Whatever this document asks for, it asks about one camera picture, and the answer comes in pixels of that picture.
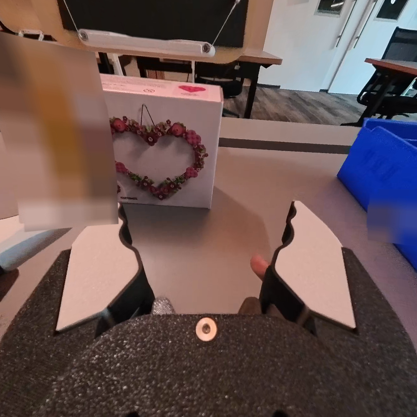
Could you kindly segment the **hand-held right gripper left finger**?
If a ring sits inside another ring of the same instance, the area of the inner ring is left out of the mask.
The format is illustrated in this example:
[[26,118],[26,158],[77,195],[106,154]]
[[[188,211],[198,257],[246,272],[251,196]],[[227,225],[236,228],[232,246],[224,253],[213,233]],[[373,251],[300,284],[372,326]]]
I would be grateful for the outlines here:
[[132,242],[121,204],[117,224],[86,227],[78,235],[70,249],[57,333],[93,319],[111,328],[151,312],[154,293]]

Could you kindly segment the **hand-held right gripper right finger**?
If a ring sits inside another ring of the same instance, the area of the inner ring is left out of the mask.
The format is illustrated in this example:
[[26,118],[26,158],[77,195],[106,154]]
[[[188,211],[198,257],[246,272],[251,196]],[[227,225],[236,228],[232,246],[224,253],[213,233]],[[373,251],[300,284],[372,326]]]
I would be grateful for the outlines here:
[[343,247],[331,229],[302,202],[292,201],[281,241],[261,285],[262,313],[275,306],[305,328],[319,318],[354,331]]

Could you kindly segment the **person's right hand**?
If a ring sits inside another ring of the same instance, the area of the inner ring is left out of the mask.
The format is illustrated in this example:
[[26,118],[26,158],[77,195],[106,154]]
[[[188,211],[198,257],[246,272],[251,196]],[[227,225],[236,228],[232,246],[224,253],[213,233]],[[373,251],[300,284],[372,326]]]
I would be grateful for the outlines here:
[[257,254],[251,257],[250,266],[254,274],[263,281],[269,263],[262,256]]

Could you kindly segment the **blue plastic bin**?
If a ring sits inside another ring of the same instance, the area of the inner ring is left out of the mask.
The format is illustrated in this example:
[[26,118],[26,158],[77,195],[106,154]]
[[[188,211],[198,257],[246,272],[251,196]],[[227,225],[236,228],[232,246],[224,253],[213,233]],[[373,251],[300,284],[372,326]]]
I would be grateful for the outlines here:
[[367,237],[417,268],[417,124],[368,118],[337,178],[367,213]]

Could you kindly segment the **black office chair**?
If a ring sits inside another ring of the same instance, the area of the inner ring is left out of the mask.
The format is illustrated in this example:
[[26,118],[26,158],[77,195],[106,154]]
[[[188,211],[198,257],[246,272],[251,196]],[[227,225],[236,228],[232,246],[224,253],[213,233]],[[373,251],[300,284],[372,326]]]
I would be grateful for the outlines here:
[[199,62],[195,68],[197,84],[221,87],[226,99],[235,98],[243,91],[244,79],[239,75],[240,65],[236,63],[214,64]]
[[[386,50],[384,51],[381,59],[416,62],[416,55],[417,55],[416,30],[403,29],[403,28],[396,27],[394,29],[394,32],[388,42]],[[355,127],[362,126],[358,124],[358,121],[353,122],[351,125]]]

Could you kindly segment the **brown top office desk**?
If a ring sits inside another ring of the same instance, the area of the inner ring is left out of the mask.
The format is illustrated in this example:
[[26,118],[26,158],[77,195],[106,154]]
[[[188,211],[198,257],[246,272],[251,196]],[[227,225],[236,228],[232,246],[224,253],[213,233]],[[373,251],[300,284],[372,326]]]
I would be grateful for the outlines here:
[[[125,67],[129,65],[132,60],[135,60],[140,76],[147,78],[150,71],[171,72],[187,74],[187,81],[195,81],[195,68],[196,64],[199,63],[196,62],[194,69],[192,69],[192,63],[184,60],[135,57],[131,55],[116,55],[116,58],[119,60],[122,75],[124,76],[126,75]],[[252,113],[260,68],[269,68],[272,65],[281,65],[282,59],[264,51],[255,50],[254,52],[245,52],[243,55],[238,57],[237,60],[231,63],[239,64],[240,69],[238,73],[240,77],[243,78],[244,81],[250,81],[246,107],[243,114],[243,118],[249,119]]]
[[357,102],[366,106],[358,124],[361,126],[364,119],[374,115],[392,119],[416,114],[416,94],[405,95],[409,87],[416,90],[416,62],[370,58],[365,62],[374,66],[375,73],[357,97]]

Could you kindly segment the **white door with window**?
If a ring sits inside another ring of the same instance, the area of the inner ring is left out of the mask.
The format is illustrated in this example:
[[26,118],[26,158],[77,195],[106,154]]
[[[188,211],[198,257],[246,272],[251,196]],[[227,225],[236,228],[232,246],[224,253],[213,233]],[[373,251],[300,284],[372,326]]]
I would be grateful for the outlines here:
[[353,46],[369,1],[319,1],[297,50],[292,90],[330,91]]
[[357,1],[340,38],[323,88],[357,95],[374,73],[366,59],[381,59],[396,28],[416,29],[415,0]]

